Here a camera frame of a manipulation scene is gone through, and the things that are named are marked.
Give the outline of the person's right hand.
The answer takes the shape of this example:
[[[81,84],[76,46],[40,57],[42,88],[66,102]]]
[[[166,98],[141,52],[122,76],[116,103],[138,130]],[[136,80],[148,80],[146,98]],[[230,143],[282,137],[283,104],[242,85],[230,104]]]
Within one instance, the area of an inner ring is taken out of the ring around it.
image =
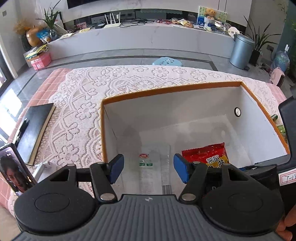
[[[287,227],[291,227],[296,223],[296,209],[295,206],[289,211],[287,216],[282,219],[276,229],[276,233],[284,240],[291,241],[293,234]]]

